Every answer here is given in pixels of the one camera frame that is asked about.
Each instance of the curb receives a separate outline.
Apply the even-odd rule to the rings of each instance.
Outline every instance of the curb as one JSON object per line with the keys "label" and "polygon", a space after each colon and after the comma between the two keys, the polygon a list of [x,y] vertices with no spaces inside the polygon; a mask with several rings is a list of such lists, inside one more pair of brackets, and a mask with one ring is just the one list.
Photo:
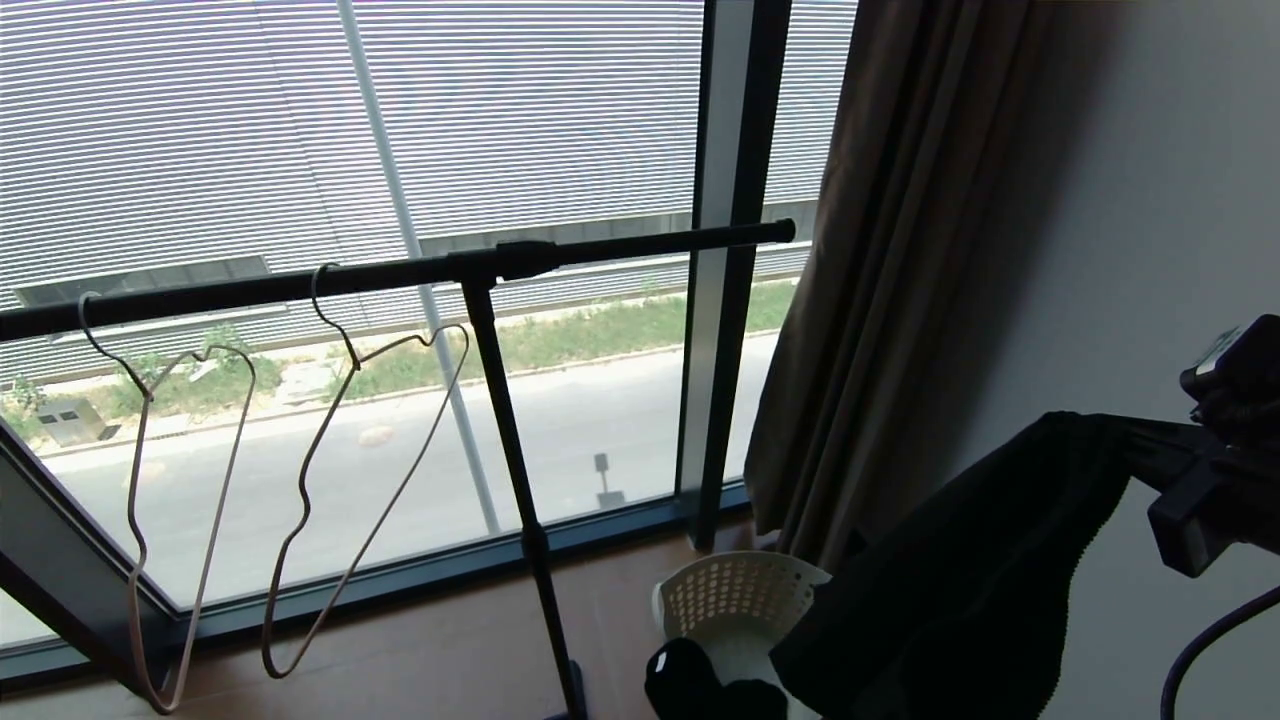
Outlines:
{"label": "curb", "polygon": [[[777,333],[777,331],[755,331],[755,332],[745,333],[742,338],[744,340],[751,340],[754,337],[763,337],[763,336],[767,336],[767,334],[776,334],[776,333]],[[552,366],[552,368],[529,368],[529,369],[525,369],[525,370],[516,370],[513,373],[507,373],[507,379],[525,378],[525,377],[529,377],[529,375],[544,375],[544,374],[552,374],[552,373],[562,373],[564,370],[572,370],[572,369],[576,369],[576,368],[590,368],[593,365],[607,365],[609,363],[618,363],[618,361],[622,361],[622,360],[635,360],[635,359],[639,359],[639,357],[646,357],[649,355],[662,355],[664,352],[673,352],[676,350],[682,350],[684,347],[685,347],[684,343],[681,343],[681,345],[666,345],[666,346],[662,346],[662,347],[650,347],[648,350],[636,350],[636,351],[632,351],[632,352],[622,352],[622,354],[618,354],[618,355],[607,355],[604,357],[594,357],[591,360],[575,360],[572,363],[564,363],[562,365],[556,365],[556,366]],[[468,380],[458,380],[458,387],[460,388],[474,387],[474,386],[477,386],[477,384],[483,384],[485,380],[483,378],[472,378],[472,379],[468,379]],[[387,393],[383,393],[383,395],[374,395],[374,396],[370,396],[370,397],[361,397],[358,400],[349,400],[349,401],[343,402],[342,405],[343,406],[348,406],[348,405],[369,405],[371,402],[384,402],[384,401],[388,401],[388,400],[397,400],[397,398],[401,398],[401,397],[411,397],[411,396],[415,396],[415,395],[426,395],[429,392],[439,392],[442,389],[444,389],[444,386],[416,387],[416,388],[410,388],[410,389],[399,389],[399,391],[396,391],[396,392],[387,392]],[[324,413],[326,409],[328,409],[328,405],[321,405],[319,407],[294,407],[294,409],[289,409],[289,410],[282,410],[279,413],[271,413],[271,414],[268,414],[268,415],[259,415],[257,418],[250,418],[248,420],[244,421],[244,425],[248,427],[248,425],[252,425],[252,424],[256,424],[256,423],[265,423],[265,421],[269,421],[269,420],[282,420],[282,419],[285,419],[285,418],[296,418],[298,415],[306,415],[308,413]],[[223,421],[218,421],[218,423],[210,423],[207,425],[196,425],[196,427],[192,427],[192,428],[183,428],[180,430],[174,430],[174,432],[169,432],[169,433],[156,434],[156,436],[152,436],[152,437],[147,438],[147,441],[148,442],[154,442],[154,441],[157,441],[157,439],[169,439],[169,438],[175,438],[175,437],[186,437],[186,436],[192,436],[192,434],[198,434],[198,433],[205,433],[205,432],[220,430],[220,429],[224,429],[224,428],[234,428],[237,424],[239,424],[239,423],[237,423],[236,420],[223,420]],[[106,450],[109,447],[119,447],[122,445],[133,445],[133,443],[137,442],[137,436],[133,434],[133,433],[131,433],[129,437],[116,439],[119,436],[120,436],[120,433],[116,432],[116,436],[113,437],[111,439],[106,439],[106,441],[96,442],[96,443],[79,445],[79,446],[69,447],[69,448],[59,448],[59,450],[55,450],[52,452],[46,452],[44,455],[37,455],[37,457],[40,457],[41,460],[51,459],[51,457],[64,457],[67,455],[74,455],[77,452],[88,452],[88,451],[92,451],[92,450]]]}

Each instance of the street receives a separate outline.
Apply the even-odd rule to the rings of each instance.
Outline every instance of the street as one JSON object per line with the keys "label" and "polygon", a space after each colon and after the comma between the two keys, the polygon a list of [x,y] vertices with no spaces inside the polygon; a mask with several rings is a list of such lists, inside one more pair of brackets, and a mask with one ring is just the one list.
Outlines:
{"label": "street", "polygon": [[[776,336],[744,343],[728,474],[741,473],[760,386]],[[671,493],[676,466],[682,351],[511,379],[511,391],[544,521],[598,509],[594,455],[608,454],[609,489],[628,502]],[[463,397],[494,507],[504,532],[518,529],[515,497],[488,388]],[[307,478],[312,514],[294,539],[284,583],[340,573],[412,464],[443,393],[339,407]],[[205,602],[262,592],[280,542],[301,516],[302,456],[323,413],[250,423],[228,492]],[[150,555],[146,571],[180,606],[192,603],[225,473],[233,428],[146,443],[138,524]],[[137,546],[125,520],[133,446],[51,457],[46,466],[125,552]],[[404,495],[361,566],[484,537],[484,518],[449,411]],[[5,598],[0,643],[40,634]]]}

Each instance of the laundry basket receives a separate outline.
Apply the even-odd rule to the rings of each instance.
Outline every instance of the laundry basket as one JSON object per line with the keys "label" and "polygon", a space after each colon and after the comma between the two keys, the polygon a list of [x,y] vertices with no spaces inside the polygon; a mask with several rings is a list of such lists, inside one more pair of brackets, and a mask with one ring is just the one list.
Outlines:
{"label": "laundry basket", "polygon": [[[813,603],[831,575],[777,552],[724,552],[691,562],[653,591],[663,638],[687,637],[710,657],[722,683],[760,679],[778,688],[773,650]],[[787,693],[788,720],[819,715]]]}

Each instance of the striped facade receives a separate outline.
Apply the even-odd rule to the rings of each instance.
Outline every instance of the striped facade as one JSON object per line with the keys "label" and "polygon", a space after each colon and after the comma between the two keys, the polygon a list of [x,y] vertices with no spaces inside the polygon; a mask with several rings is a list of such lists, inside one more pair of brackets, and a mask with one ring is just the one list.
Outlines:
{"label": "striped facade", "polygon": [[[687,227],[700,3],[356,8],[428,255]],[[855,10],[795,1],[771,217],[812,227]],[[5,0],[0,72],[0,309],[113,272],[161,268],[161,282],[206,260],[280,272],[404,256],[332,3]],[[804,258],[790,249],[762,265],[795,270]],[[680,263],[567,270],[503,288],[498,304],[681,287]],[[460,311],[451,293],[442,288],[445,314]],[[421,316],[413,291],[325,306],[353,329]],[[168,354],[224,320],[251,343],[328,334],[298,304],[108,343]],[[0,346],[0,382],[102,366],[76,337]]]}

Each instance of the grass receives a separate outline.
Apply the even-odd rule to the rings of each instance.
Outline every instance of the grass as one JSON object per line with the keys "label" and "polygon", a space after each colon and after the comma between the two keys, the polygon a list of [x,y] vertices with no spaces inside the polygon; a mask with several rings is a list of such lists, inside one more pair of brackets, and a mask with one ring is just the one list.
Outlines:
{"label": "grass", "polygon": [[[753,286],[746,331],[780,328],[792,295],[795,286],[790,282]],[[682,296],[614,302],[549,320],[526,318],[520,323],[502,325],[498,328],[498,341],[508,372],[554,368],[566,363],[677,346],[685,340],[685,309]],[[233,334],[233,329],[218,328],[216,332],[220,334],[206,340],[241,346],[238,338],[224,337],[228,332]],[[447,334],[454,360],[461,359],[461,334],[457,332]],[[340,346],[332,352],[338,357],[343,354]],[[133,359],[134,368],[145,379],[156,377],[163,368],[161,363],[157,356]],[[283,368],[261,355],[253,355],[253,365],[257,369],[255,397],[269,397],[280,384]],[[462,365],[460,379],[480,378],[483,374],[480,356],[472,342],[471,354]],[[329,397],[337,393],[340,382],[340,377],[333,379]],[[356,373],[347,389],[347,398],[374,397],[443,384],[435,352],[417,343],[406,343],[379,355]],[[239,407],[247,389],[247,368],[238,360],[228,360],[196,380],[191,380],[187,374],[170,375],[156,391],[151,413],[154,418],[178,413],[195,416],[212,415]],[[114,383],[93,388],[84,396],[108,423],[127,420],[137,415],[142,407],[142,397],[123,373],[116,374]],[[0,415],[28,442],[41,433],[40,423],[33,414],[15,402],[0,404]]]}

